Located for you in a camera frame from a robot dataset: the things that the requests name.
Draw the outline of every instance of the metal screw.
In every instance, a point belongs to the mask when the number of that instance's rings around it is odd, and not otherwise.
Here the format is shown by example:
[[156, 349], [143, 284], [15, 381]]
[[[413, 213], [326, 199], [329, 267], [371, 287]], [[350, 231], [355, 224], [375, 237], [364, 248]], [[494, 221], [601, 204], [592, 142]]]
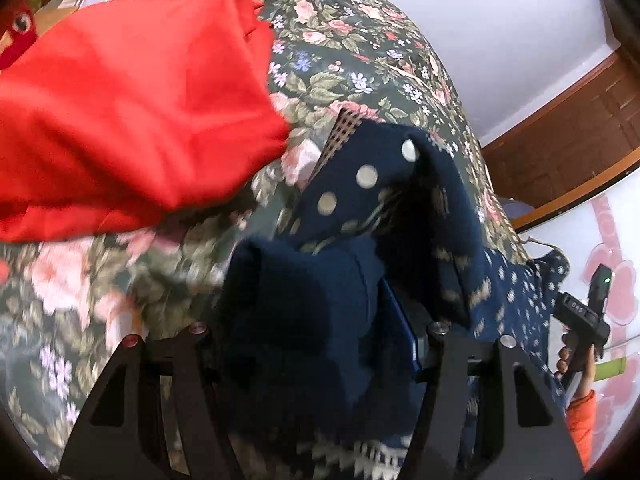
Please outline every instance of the metal screw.
[[124, 339], [122, 340], [122, 345], [125, 348], [133, 348], [135, 345], [138, 344], [139, 340], [140, 338], [137, 334], [129, 334], [125, 336]]
[[435, 335], [445, 335], [449, 333], [449, 325], [444, 321], [434, 321], [429, 325], [429, 332]]
[[203, 323], [201, 321], [196, 321], [194, 323], [191, 323], [191, 325], [189, 326], [189, 330], [194, 335], [204, 334], [207, 331], [207, 325], [206, 323]]
[[507, 348], [515, 348], [518, 342], [516, 341], [516, 338], [514, 338], [514, 336], [505, 334], [500, 338], [500, 344], [502, 346], [506, 346]]

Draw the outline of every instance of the dark blue cloth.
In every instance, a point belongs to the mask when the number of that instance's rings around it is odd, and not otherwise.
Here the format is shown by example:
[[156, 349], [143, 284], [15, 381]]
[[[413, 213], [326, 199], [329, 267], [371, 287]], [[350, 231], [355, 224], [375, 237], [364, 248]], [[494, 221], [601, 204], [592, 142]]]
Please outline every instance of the dark blue cloth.
[[[234, 253], [219, 305], [223, 411], [292, 470], [392, 478], [424, 386], [403, 371], [378, 315], [382, 276], [455, 330], [513, 335], [562, 404], [546, 361], [567, 272], [558, 251], [514, 264], [485, 247], [452, 157], [425, 131], [343, 112], [280, 238]], [[461, 452], [477, 407], [470, 381]]]

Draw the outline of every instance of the wooden edge trim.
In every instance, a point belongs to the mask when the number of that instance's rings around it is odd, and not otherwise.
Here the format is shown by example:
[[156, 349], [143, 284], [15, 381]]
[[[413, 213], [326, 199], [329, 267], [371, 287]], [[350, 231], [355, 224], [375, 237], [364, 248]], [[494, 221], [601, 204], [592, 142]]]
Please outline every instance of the wooden edge trim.
[[492, 142], [489, 142], [483, 149], [482, 154], [486, 158], [493, 150], [500, 148], [505, 142], [509, 142], [513, 137], [517, 136], [522, 130], [525, 128], [529, 128], [533, 123], [537, 120], [540, 120], [542, 117], [547, 115], [551, 110], [561, 105], [562, 102], [566, 101], [571, 95], [575, 94], [578, 90], [580, 90], [583, 86], [590, 83], [592, 80], [597, 78], [602, 72], [604, 72], [607, 68], [613, 65], [617, 60], [621, 59], [621, 51], [622, 48], [617, 49], [613, 54], [607, 56], [603, 62], [601, 62], [598, 66], [590, 70], [587, 74], [582, 76], [578, 81], [569, 86], [564, 92], [560, 95], [557, 95], [551, 101], [549, 101], [542, 108], [539, 108], [535, 112], [533, 112], [529, 117], [524, 119], [523, 121], [516, 124], [511, 130], [503, 133], [500, 137]]
[[590, 178], [584, 184], [534, 209], [531, 213], [516, 218], [511, 224], [518, 233], [531, 229], [593, 198], [637, 168], [640, 168], [640, 148], [636, 148], [625, 158], [619, 160], [602, 173]]

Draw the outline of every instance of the person's arm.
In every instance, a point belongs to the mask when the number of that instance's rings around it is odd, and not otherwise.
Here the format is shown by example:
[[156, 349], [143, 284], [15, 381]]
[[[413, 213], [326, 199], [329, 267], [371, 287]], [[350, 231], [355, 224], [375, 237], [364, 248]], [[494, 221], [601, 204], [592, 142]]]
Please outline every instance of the person's arm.
[[[558, 352], [558, 371], [566, 372], [567, 364], [565, 360], [569, 356], [566, 347]], [[595, 349], [592, 346], [589, 352], [582, 380], [575, 392], [574, 399], [566, 410], [566, 424], [569, 427], [571, 437], [578, 450], [582, 468], [587, 471], [591, 461], [591, 449], [593, 445], [593, 429], [596, 424], [596, 395], [593, 391], [593, 381], [596, 375]]]

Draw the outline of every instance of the floral bedspread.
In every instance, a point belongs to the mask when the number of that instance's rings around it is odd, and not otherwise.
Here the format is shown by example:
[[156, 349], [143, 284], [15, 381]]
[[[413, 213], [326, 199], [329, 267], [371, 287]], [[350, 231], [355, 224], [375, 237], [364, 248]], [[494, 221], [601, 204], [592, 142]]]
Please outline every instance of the floral bedspread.
[[120, 339], [171, 336], [207, 319], [238, 240], [286, 224], [343, 107], [427, 131], [455, 160], [486, 246], [512, 262], [526, 259], [446, 69], [400, 9], [386, 0], [263, 1], [262, 16], [276, 33], [271, 99], [292, 123], [282, 160], [230, 204], [157, 228], [0, 244], [0, 396], [51, 468]]

